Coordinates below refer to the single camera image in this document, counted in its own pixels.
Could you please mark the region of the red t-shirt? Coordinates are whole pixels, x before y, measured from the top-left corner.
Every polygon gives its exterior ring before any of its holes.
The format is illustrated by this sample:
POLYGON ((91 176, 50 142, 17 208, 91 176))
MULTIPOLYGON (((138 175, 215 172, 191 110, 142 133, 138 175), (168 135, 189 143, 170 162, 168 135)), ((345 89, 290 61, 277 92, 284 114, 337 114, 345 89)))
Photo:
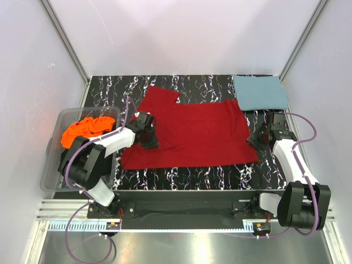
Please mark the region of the red t-shirt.
POLYGON ((150 86, 140 112, 156 118, 159 146, 126 148, 125 170, 171 167, 218 167, 256 163, 256 150, 247 141, 250 130, 236 99, 214 103, 178 103, 176 91, 150 86))

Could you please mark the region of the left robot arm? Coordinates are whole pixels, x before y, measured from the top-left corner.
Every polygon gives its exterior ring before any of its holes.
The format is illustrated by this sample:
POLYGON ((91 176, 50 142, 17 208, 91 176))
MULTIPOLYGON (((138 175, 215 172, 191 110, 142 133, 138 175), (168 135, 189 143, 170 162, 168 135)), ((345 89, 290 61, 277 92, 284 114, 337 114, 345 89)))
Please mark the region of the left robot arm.
POLYGON ((58 171, 69 188, 85 193, 90 200, 100 204, 99 210, 104 216, 112 218, 118 213, 119 205, 114 201, 114 192, 101 179, 105 160, 133 145, 143 149, 159 146, 156 118, 150 113, 138 112, 136 119, 92 139, 77 137, 61 158, 58 171))

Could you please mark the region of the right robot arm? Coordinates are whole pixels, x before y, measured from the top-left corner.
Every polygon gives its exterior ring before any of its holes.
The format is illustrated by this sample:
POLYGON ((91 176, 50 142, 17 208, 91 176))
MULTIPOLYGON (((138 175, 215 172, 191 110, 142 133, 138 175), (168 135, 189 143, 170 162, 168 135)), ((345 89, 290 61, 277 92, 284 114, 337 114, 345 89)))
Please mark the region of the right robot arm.
POLYGON ((256 218, 271 213, 282 227, 309 235, 325 225, 331 190, 311 173, 297 149, 304 140, 298 140, 286 128, 285 116, 285 113, 269 113, 266 122, 248 138, 257 150, 273 152, 288 181, 282 195, 258 191, 250 201, 250 213, 256 218))

